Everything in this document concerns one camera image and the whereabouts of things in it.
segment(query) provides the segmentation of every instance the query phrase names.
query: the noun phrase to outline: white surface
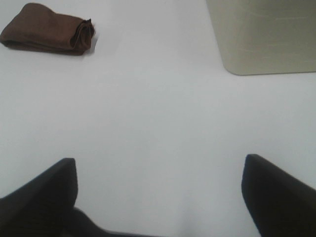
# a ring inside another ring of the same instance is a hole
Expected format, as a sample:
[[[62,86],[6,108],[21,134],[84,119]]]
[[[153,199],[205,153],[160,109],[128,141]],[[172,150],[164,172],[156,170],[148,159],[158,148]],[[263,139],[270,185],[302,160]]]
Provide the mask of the white surface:
[[[0,29],[26,0],[2,0]],[[114,231],[255,237],[240,182],[258,153],[316,188],[316,74],[238,77],[204,0],[41,1],[92,18],[83,57],[0,45],[0,197],[63,157],[76,206]]]

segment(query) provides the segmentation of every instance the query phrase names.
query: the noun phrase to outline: brown towel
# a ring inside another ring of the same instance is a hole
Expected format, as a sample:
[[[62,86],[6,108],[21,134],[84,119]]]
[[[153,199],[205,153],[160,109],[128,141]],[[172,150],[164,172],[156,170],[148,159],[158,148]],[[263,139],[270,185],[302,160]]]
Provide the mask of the brown towel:
[[[0,42],[14,49],[82,55],[90,49],[93,35],[91,20],[28,3],[2,31]]]

